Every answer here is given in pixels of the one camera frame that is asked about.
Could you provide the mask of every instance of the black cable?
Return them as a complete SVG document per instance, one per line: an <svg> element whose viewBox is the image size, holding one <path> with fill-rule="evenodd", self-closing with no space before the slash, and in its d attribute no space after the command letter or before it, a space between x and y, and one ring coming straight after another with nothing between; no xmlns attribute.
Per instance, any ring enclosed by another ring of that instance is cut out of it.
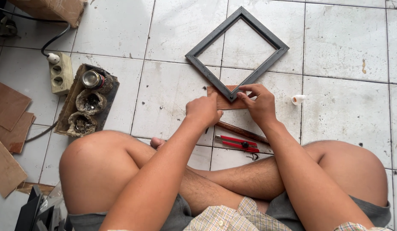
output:
<svg viewBox="0 0 397 231"><path fill-rule="evenodd" d="M48 54L44 53L44 50L47 48L47 46L50 45L52 42L54 42L56 39L62 37L62 36L70 29L70 23L67 22L67 21L64 21L64 20L49 20L49 19L32 18L32 17L24 16L24 15L21 15L21 14L18 14L18 13L12 13L12 12L10 12L10 11L8 11L8 10L5 10L5 9L2 9L2 8L0 8L0 10L3 11L3 12L5 12L5 13L9 13L9 14L12 14L12 15L14 15L14 16L17 16L17 17L26 18L26 19L30 19L30 20L34 20L34 21L39 21L39 22L47 22L47 23L67 23L67 28L66 28L63 32L61 32L60 34L56 35L54 38L50 39L50 41L48 41L48 42L42 47L41 52L42 52L42 54L43 54L44 56L46 56L46 57L49 56Z"/></svg>
<svg viewBox="0 0 397 231"><path fill-rule="evenodd" d="M34 137L30 138L30 139L26 139L26 140L24 141L24 143L33 141L33 140L35 140L35 139L37 139L37 138L43 136L44 134L46 134L47 132L49 132L51 129L53 129L54 127L56 127L56 125L57 125L57 122L54 123L54 124L53 124L52 126L50 126L49 128L47 128L44 132L38 134L37 136L34 136Z"/></svg>

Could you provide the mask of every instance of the person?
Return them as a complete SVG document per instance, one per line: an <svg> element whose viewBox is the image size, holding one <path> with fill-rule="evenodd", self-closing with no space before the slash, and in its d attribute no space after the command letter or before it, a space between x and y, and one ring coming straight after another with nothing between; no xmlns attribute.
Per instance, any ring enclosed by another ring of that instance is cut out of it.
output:
<svg viewBox="0 0 397 231"><path fill-rule="evenodd" d="M223 114L216 93L187 103L177 131L167 142L151 139L152 147L121 132L87 135L67 147L59 167L75 230L386 229L386 172L373 153L341 141L301 146L277 120L271 92L261 84L240 90L251 92L237 97L273 157L219 171L187 166Z"/></svg>

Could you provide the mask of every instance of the forearm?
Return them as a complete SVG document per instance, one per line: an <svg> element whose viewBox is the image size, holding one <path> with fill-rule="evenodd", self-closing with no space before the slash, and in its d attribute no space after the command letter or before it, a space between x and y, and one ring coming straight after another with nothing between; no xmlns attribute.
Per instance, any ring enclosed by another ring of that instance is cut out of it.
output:
<svg viewBox="0 0 397 231"><path fill-rule="evenodd" d="M284 186L307 231L331 231L345 222L373 227L353 200L309 156L280 122L262 126Z"/></svg>
<svg viewBox="0 0 397 231"><path fill-rule="evenodd" d="M99 230L160 230L204 127L184 120L124 188Z"/></svg>

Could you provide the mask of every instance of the leg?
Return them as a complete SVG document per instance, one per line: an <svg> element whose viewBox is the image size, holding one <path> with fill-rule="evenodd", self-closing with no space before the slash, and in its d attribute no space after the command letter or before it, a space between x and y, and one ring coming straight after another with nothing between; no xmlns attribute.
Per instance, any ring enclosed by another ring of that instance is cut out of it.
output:
<svg viewBox="0 0 397 231"><path fill-rule="evenodd" d="M347 194L386 206L386 171L373 153L341 141L318 141L305 145L304 149ZM250 197L272 200L284 191L274 157L232 169L194 171L228 190Z"/></svg>
<svg viewBox="0 0 397 231"><path fill-rule="evenodd" d="M60 160L60 179L71 214L108 211L125 185L156 150L130 135L114 131L74 141ZM180 194L193 215L208 206L237 208L243 196L186 170Z"/></svg>

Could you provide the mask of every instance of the plaid shirt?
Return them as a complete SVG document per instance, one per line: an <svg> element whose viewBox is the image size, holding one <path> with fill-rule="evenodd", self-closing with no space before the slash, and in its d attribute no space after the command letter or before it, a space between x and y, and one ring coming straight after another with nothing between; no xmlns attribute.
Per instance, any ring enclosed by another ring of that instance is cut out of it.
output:
<svg viewBox="0 0 397 231"><path fill-rule="evenodd" d="M210 206L194 218L184 231L291 231L278 220L257 210L257 204L249 197L238 205L238 209L226 206ZM390 231L388 228L366 229L360 224L346 222L334 231Z"/></svg>

